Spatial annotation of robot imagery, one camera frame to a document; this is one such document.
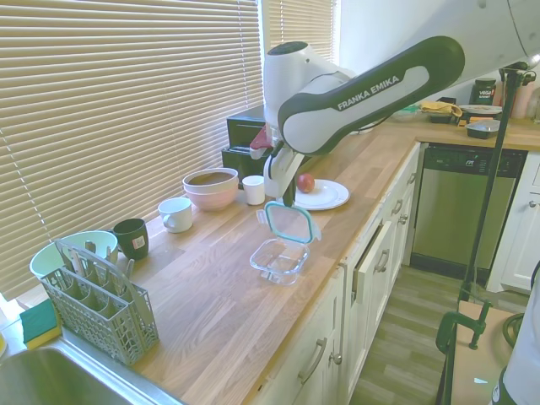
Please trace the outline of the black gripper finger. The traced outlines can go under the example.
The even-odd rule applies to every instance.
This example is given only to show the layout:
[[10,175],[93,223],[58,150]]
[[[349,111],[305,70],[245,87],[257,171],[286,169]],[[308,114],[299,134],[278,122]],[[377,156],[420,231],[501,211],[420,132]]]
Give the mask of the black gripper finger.
[[290,208],[294,205],[296,195],[296,170],[290,170],[286,174],[284,185],[283,204]]

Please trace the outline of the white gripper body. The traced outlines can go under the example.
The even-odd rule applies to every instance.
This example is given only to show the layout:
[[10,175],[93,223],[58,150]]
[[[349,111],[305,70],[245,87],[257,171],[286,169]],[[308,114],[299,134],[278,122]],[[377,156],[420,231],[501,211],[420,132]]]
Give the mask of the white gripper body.
[[277,153],[268,156],[263,169],[267,196],[281,198],[284,195],[304,157],[289,147],[282,147]]

